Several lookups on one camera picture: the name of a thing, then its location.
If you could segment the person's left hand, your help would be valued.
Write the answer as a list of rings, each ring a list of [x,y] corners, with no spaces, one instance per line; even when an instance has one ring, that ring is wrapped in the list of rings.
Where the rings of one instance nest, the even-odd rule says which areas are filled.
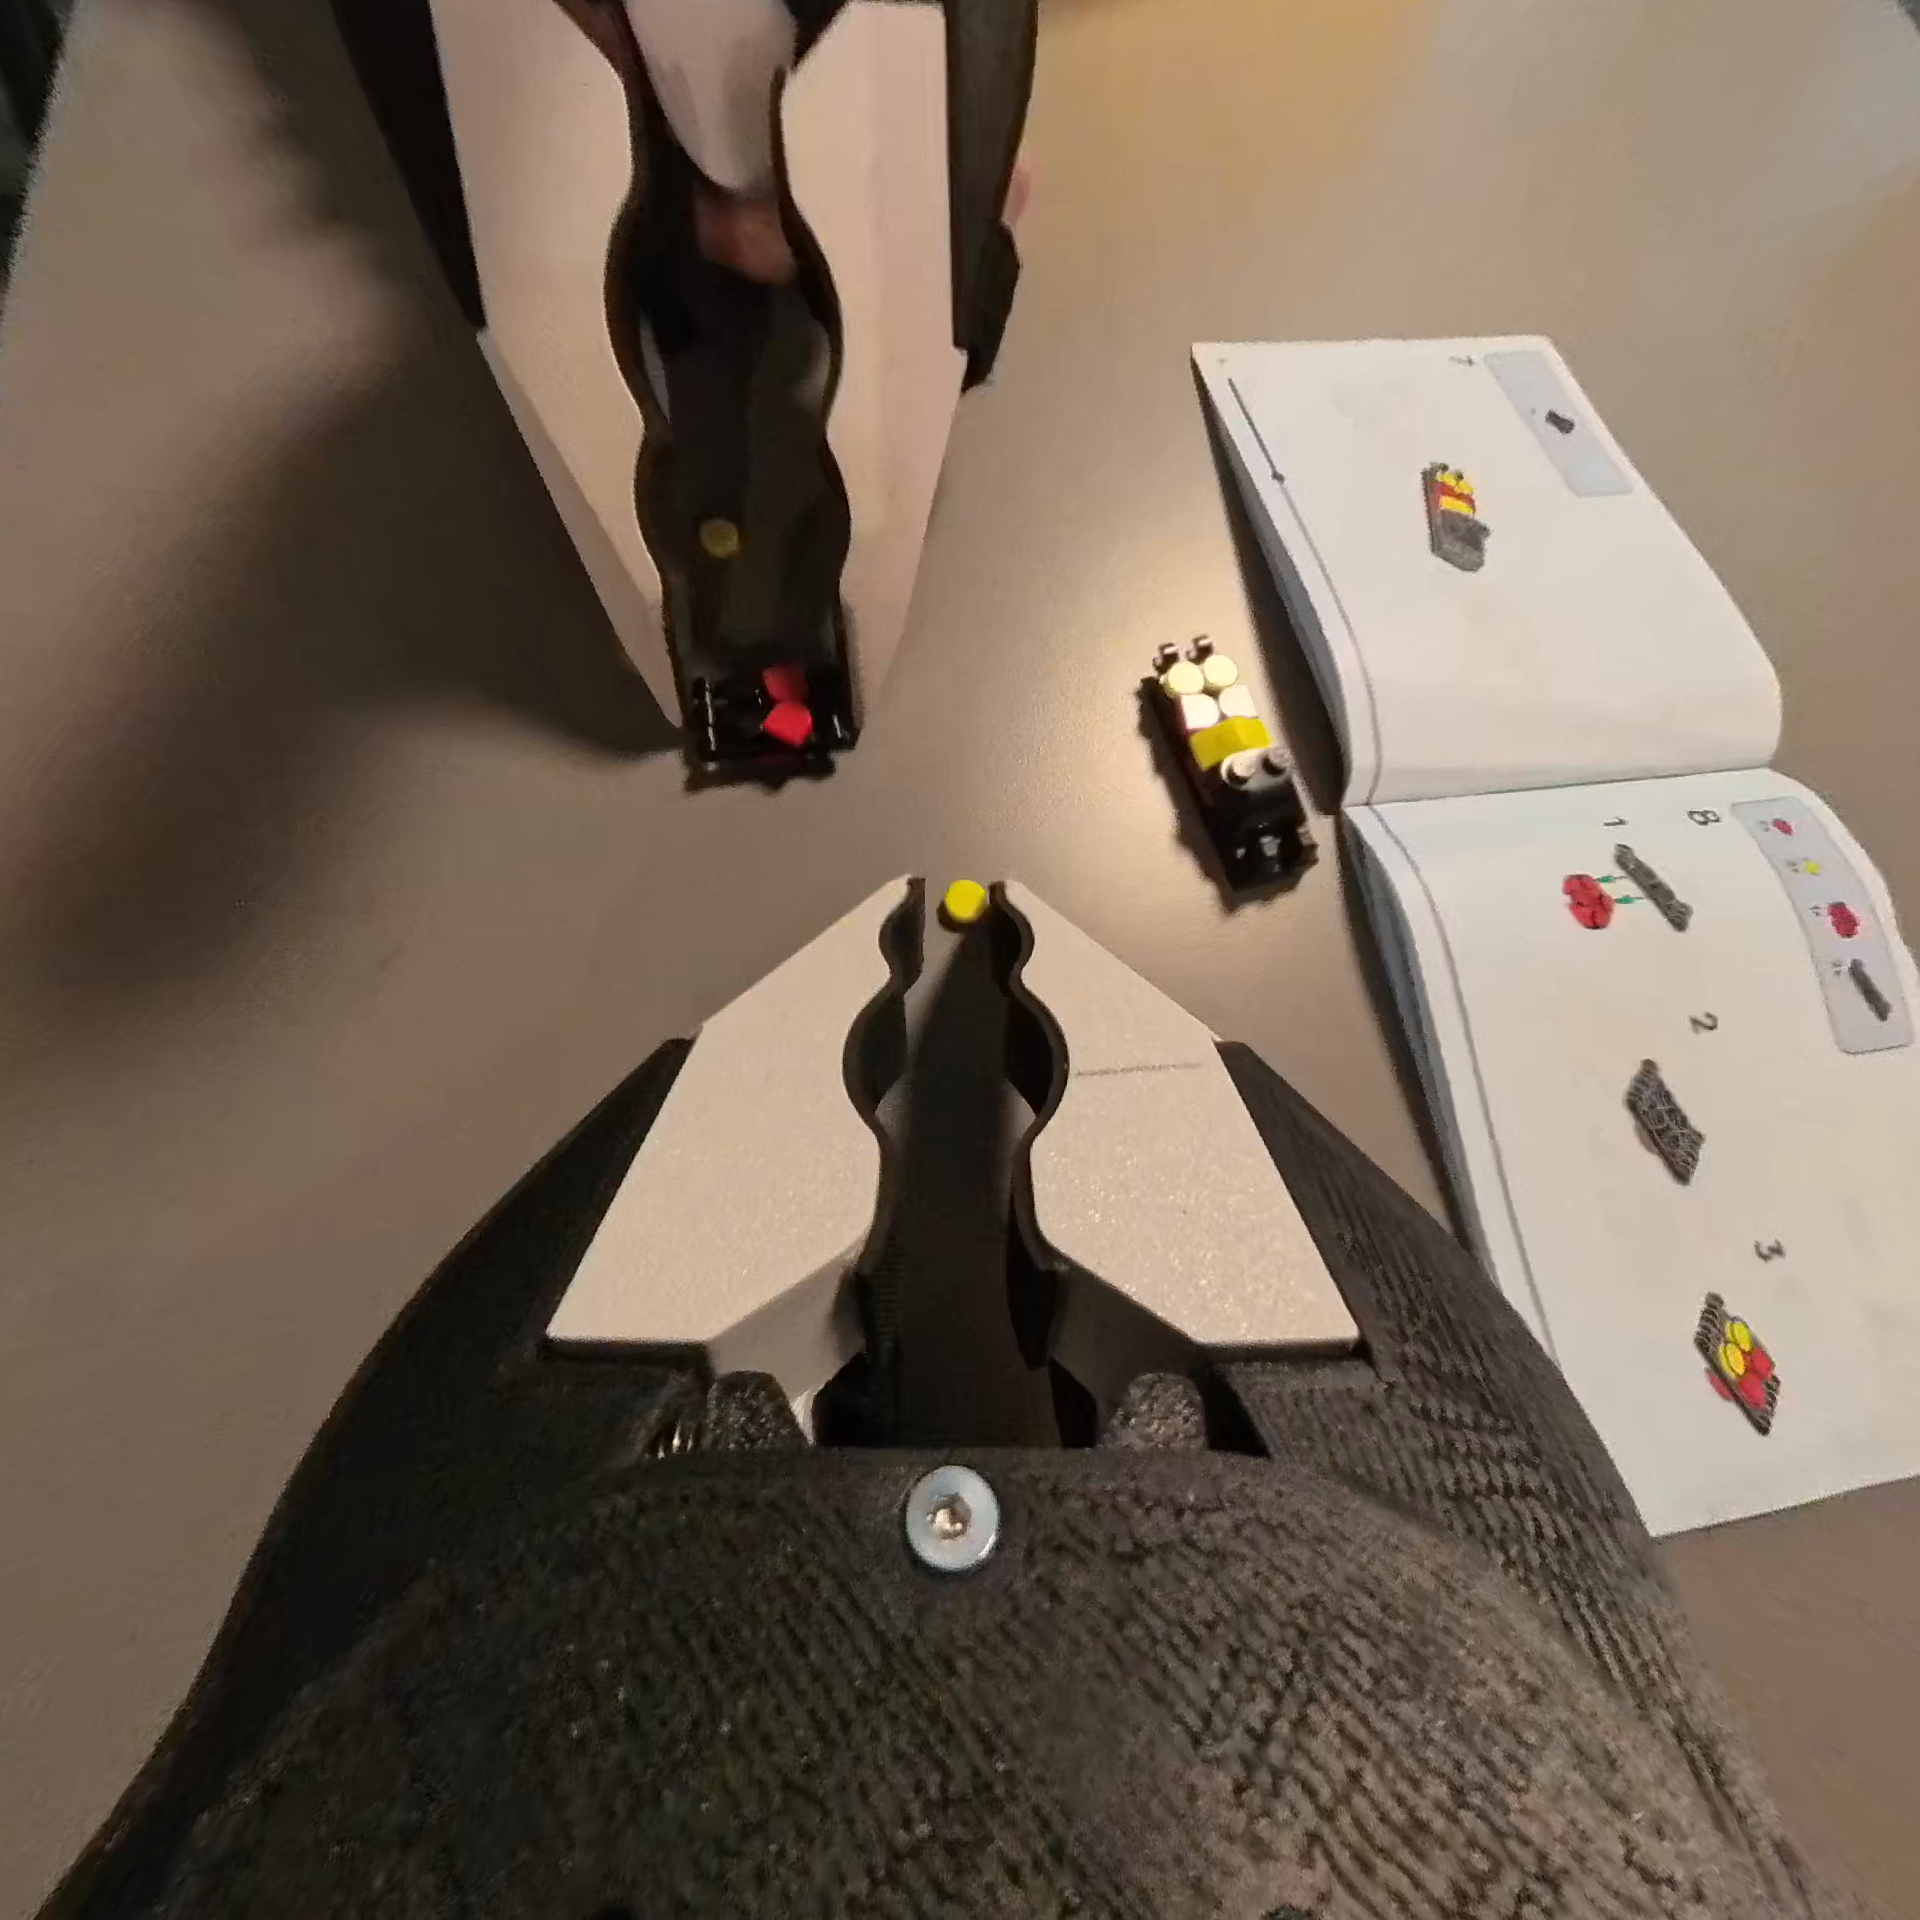
[[[691,238],[710,264],[761,285],[797,277],[797,261],[773,196],[731,193],[699,183],[691,189]]]

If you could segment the black yellow red lego model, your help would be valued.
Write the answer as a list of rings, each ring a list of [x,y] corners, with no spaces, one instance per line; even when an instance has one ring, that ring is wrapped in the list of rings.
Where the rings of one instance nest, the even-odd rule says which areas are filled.
[[[1305,792],[1237,657],[1207,635],[1162,643],[1141,707],[1227,889],[1282,892],[1307,876],[1319,845]]]

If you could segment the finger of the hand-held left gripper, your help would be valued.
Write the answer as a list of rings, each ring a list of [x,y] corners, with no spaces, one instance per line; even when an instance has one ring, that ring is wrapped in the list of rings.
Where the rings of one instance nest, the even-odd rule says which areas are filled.
[[[835,576],[853,716],[894,667],[965,355],[952,343],[946,28],[936,4],[843,4],[784,75],[776,163],[823,278],[823,437],[845,502]]]
[[[656,95],[624,4],[435,1],[485,319],[478,343],[601,611],[682,731],[666,590],[640,524],[663,412],[629,269]]]

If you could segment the black lego plate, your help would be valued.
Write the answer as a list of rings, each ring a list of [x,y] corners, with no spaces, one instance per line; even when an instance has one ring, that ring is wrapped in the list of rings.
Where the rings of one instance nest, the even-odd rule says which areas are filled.
[[[687,740],[697,771],[715,779],[763,784],[789,776],[823,776],[839,753],[856,743],[856,716],[845,675],[832,662],[778,660],[805,667],[814,739],[801,751],[781,751],[761,736],[761,716],[773,704],[761,688],[761,670],[695,679],[687,686]]]

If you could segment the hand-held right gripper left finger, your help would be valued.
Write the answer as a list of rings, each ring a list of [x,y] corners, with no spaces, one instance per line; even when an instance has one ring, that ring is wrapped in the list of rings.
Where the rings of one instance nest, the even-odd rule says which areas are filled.
[[[888,1201],[878,1107],[904,1055],[925,883],[887,880],[710,1014],[546,1336],[710,1376],[832,1377]]]

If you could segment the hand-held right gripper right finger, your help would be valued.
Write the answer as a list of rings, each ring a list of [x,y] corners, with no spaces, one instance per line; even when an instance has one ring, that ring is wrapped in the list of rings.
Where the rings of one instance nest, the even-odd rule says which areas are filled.
[[[1026,1357],[1343,1356],[1352,1309],[1218,1033],[1017,880],[991,887]]]

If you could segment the white instruction booklet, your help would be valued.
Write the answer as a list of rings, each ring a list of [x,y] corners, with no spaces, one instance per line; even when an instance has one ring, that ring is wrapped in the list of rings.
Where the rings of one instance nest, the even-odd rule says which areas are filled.
[[[1546,337],[1198,343],[1472,1247],[1647,1532],[1917,1471],[1917,979]]]

